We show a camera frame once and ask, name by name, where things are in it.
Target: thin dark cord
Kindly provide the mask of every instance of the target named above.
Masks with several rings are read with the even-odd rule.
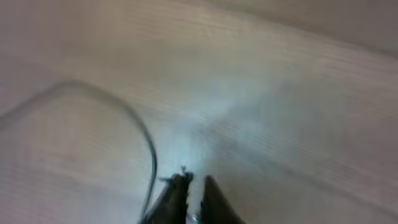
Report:
[[[4,127],[4,125],[13,123],[16,119],[20,118],[21,116],[24,116],[25,114],[30,113],[32,110],[36,109],[36,107],[41,103],[45,103],[48,100],[55,98],[56,96],[58,96],[59,93],[63,93],[62,92],[63,90],[69,90],[69,89],[80,90],[83,93],[93,96],[99,101],[102,101],[103,103],[108,103],[110,105],[121,108],[137,124],[138,128],[144,135],[152,156],[152,173],[150,176],[146,197],[140,213],[140,220],[143,220],[145,218],[150,200],[152,198],[152,193],[154,191],[154,185],[157,174],[157,155],[154,146],[154,141],[152,140],[152,137],[150,136],[150,133],[146,125],[138,116],[136,111],[124,100],[120,99],[115,95],[108,93],[105,90],[102,90],[94,85],[85,83],[83,81],[68,80],[55,84],[54,86],[51,86],[50,88],[39,92],[38,94],[20,103],[13,109],[0,115],[0,128]]]

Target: wooden surface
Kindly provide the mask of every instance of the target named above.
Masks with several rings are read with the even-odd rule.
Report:
[[[0,111],[78,78],[143,116],[160,177],[197,174],[192,212],[213,174],[248,223],[398,220],[396,59],[206,2],[0,10]],[[137,220],[150,156],[120,111],[65,95],[0,143],[0,223]]]

